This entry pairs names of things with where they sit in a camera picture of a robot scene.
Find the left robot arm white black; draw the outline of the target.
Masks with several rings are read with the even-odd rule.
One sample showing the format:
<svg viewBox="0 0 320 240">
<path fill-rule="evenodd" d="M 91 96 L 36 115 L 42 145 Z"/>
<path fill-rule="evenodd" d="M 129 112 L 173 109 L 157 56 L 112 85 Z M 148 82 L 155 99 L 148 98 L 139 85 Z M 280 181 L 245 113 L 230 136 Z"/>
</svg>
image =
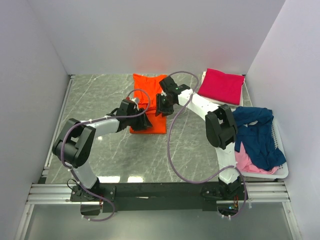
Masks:
<svg viewBox="0 0 320 240">
<path fill-rule="evenodd" d="M 152 127 L 147 117 L 149 106 L 142 108 L 135 98 L 125 98 L 118 108 L 101 118 L 82 121 L 70 118 L 62 128 L 52 146 L 52 153 L 71 172 L 88 201 L 94 201 L 102 195 L 100 180 L 89 163 L 94 140 L 127 127 L 137 131 Z"/>
</svg>

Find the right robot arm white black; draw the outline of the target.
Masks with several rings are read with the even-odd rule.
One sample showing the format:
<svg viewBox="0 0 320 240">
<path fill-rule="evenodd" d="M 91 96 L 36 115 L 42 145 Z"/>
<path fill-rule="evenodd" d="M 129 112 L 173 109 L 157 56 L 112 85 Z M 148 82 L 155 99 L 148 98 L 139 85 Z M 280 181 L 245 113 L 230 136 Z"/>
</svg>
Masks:
<svg viewBox="0 0 320 240">
<path fill-rule="evenodd" d="M 214 197 L 230 200 L 241 187 L 242 175 L 236 167 L 235 143 L 238 127 L 231 108 L 218 105 L 195 93 L 189 86 L 177 85 L 168 75 L 159 82 L 162 93 L 156 95 L 156 114 L 163 117 L 174 112 L 174 105 L 189 109 L 205 122 L 205 135 L 215 148 L 219 171 L 218 189 L 213 190 Z"/>
</svg>

